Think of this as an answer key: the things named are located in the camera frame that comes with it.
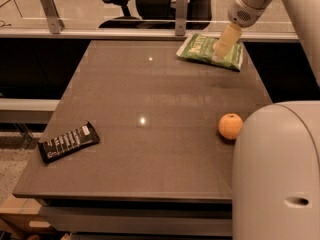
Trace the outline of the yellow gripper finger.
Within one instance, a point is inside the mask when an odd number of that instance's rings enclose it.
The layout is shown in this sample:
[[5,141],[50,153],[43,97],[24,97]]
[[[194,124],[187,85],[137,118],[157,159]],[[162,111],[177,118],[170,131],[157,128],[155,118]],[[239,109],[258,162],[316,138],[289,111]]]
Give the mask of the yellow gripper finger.
[[224,58],[235,43],[242,35],[242,28],[235,24],[229,23],[222,31],[220,38],[214,44],[214,55],[219,58]]

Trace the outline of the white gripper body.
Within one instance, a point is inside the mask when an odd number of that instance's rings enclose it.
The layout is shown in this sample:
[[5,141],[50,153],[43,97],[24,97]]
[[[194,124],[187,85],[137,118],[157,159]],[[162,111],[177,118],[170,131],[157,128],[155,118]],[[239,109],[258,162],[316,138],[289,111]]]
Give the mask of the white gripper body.
[[265,0],[232,0],[228,18],[241,28],[254,25],[266,10]]

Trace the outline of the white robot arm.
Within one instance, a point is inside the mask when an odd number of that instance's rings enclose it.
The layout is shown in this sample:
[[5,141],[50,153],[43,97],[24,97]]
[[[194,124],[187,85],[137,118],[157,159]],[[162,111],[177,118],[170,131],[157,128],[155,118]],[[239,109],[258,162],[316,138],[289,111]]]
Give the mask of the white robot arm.
[[[234,25],[218,55],[255,24],[272,0],[233,0]],[[320,0],[282,0],[320,81]],[[275,103],[252,113],[237,137],[232,168],[233,240],[320,240],[320,102]]]

